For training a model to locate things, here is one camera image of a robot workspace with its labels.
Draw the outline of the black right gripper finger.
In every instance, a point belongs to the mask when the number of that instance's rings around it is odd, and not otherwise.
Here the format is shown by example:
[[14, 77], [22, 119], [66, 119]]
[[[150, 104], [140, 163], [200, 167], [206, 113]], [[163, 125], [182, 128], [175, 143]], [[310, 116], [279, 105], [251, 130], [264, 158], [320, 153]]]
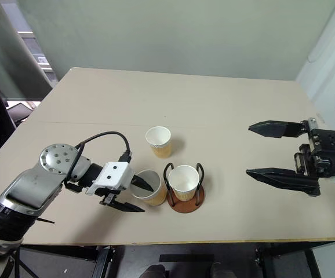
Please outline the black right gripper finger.
[[321, 195], [318, 177], [278, 168], [247, 169], [246, 174], [278, 189], [304, 192], [313, 197]]
[[249, 131], [257, 133], [263, 137], [282, 138], [292, 137], [297, 138], [305, 134], [305, 126], [303, 123], [284, 122], [267, 120], [258, 122], [248, 127]]

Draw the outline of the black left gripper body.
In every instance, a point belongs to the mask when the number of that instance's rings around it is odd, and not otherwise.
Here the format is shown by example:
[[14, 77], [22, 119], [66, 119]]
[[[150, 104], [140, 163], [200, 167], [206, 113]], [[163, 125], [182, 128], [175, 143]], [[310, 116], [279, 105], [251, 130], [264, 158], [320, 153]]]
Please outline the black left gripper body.
[[103, 199], [100, 201], [100, 204], [104, 206], [116, 206], [118, 204], [116, 197], [119, 195], [119, 190], [98, 188], [95, 191], [95, 195], [103, 197]]

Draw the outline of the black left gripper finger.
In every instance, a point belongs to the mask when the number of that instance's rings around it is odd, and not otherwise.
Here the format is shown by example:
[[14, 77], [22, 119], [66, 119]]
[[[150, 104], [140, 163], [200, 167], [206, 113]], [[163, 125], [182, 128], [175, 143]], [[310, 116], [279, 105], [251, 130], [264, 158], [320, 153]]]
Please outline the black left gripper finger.
[[110, 206], [114, 209], [120, 210], [120, 211], [124, 211], [124, 212], [134, 212], [134, 213], [143, 213], [145, 212], [144, 209], [135, 206], [131, 203], [125, 202], [125, 203], [120, 203], [116, 200], [112, 200], [109, 204], [107, 204], [107, 206]]
[[153, 187], [147, 181], [145, 181], [143, 178], [137, 175], [133, 176], [131, 184], [138, 188], [141, 188], [141, 189], [144, 189], [150, 192], [154, 191]]

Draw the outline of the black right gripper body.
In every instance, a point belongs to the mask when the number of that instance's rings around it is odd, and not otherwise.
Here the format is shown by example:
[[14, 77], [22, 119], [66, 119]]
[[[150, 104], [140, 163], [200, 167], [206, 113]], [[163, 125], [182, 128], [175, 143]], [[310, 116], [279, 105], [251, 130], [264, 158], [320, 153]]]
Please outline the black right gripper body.
[[316, 119], [300, 122], [300, 134], [308, 136], [294, 154], [296, 173], [316, 178], [335, 177], [335, 130], [320, 129]]

